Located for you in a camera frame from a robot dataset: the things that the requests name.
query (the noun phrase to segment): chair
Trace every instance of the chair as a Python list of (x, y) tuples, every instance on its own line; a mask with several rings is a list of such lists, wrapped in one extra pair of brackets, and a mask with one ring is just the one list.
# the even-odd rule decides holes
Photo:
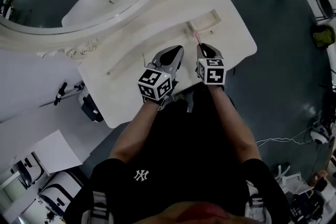
[(323, 16), (316, 17), (316, 20), (322, 21), (326, 19), (333, 19), (336, 17), (335, 9), (332, 8), (329, 0), (316, 0), (318, 7), (321, 10)]

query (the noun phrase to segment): black t-shirt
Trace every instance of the black t-shirt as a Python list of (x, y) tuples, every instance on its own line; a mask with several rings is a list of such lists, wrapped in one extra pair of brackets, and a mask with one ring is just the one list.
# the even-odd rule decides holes
[(173, 105), (160, 111), (141, 153), (128, 164), (109, 159), (97, 165), (68, 206), (65, 221), (80, 223), (92, 208), (93, 190), (107, 195), (116, 224), (134, 223), (180, 201), (208, 201), (243, 216), (248, 180), (263, 197), (272, 223), (287, 223), (286, 197), (268, 167), (257, 159), (239, 164), (211, 111), (179, 112)]

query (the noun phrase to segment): person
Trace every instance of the person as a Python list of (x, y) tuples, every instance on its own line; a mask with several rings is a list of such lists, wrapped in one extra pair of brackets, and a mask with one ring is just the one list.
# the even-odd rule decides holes
[(199, 83), (193, 102), (191, 113), (182, 99), (158, 112), (160, 105), (147, 99), (109, 159), (94, 168), (69, 204), (65, 222), (85, 223), (93, 204), (104, 207), (96, 203), (100, 193), (115, 224), (256, 224), (245, 218), (248, 181), (271, 223), (288, 223), (286, 197), (223, 88)]

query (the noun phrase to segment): cable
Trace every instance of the cable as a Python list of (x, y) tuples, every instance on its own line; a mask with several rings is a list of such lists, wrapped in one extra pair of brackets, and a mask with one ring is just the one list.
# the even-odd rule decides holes
[(307, 128), (307, 129), (305, 129), (304, 131), (298, 133), (296, 136), (294, 136), (294, 137), (292, 137), (292, 138), (268, 138), (268, 139), (264, 139), (264, 140), (259, 140), (259, 141), (257, 141), (256, 143), (258, 144), (258, 143), (260, 143), (260, 142), (263, 142), (263, 143), (261, 143), (260, 145), (258, 145), (258, 147), (260, 147), (260, 146), (266, 144), (266, 143), (269, 142), (269, 141), (276, 141), (276, 142), (282, 142), (282, 143), (293, 141), (294, 143), (296, 143), (296, 144), (298, 144), (298, 145), (307, 145), (307, 144), (311, 143), (312, 140), (311, 140), (311, 141), (308, 141), (308, 142), (306, 142), (306, 143), (305, 143), (305, 142), (303, 142), (303, 143), (299, 143), (299, 142), (295, 141), (294, 138), (297, 137), (297, 136), (299, 136), (299, 135), (302, 134), (302, 133), (305, 133), (305, 132), (306, 132), (307, 130), (309, 130), (309, 129), (310, 129), (310, 127)]

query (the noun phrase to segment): shoulder strap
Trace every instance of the shoulder strap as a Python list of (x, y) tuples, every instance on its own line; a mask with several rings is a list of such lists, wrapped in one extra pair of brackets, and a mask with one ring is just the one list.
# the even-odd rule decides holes
[(113, 224), (113, 215), (107, 209), (105, 193), (93, 191), (93, 208), (83, 213), (81, 224)]

